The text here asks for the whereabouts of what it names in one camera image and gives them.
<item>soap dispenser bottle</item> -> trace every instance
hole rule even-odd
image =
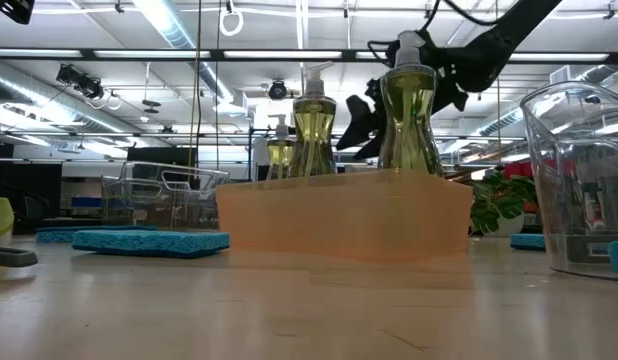
[[[269,152],[269,171],[267,180],[278,180],[289,177],[289,164],[293,154],[295,141],[289,136],[289,126],[285,124],[286,115],[270,115],[277,117],[276,135],[267,140]]]
[[[387,130],[378,167],[419,169],[443,176],[431,131],[431,108],[436,91],[435,71],[420,63],[418,47],[424,44],[414,31],[398,36],[396,65],[380,79],[387,114]]]
[[[320,72],[331,63],[307,69],[305,95],[293,102],[296,145],[289,166],[290,177],[333,174],[336,162],[331,150],[331,129],[336,116],[336,101],[325,96]]]

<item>clear plastic pitcher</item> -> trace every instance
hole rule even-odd
[[[618,94],[583,83],[521,102],[547,253],[554,270],[618,279]]]

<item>camera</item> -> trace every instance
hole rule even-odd
[[[269,98],[271,100],[282,100],[287,96],[287,87],[283,80],[274,80],[269,87]]]

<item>translucent plastic container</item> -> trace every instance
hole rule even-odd
[[[228,181],[222,171],[126,162],[119,178],[102,178],[103,223],[217,231],[216,186]]]
[[[618,279],[618,94],[583,82],[521,102],[547,253],[554,270]]]

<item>ceiling beam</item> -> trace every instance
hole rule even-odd
[[[212,62],[339,62],[381,63],[367,49],[202,49],[201,59]],[[0,47],[0,60],[57,60],[108,62],[182,62],[195,60],[195,51],[182,49],[21,48]],[[520,51],[509,65],[618,65],[618,51]]]

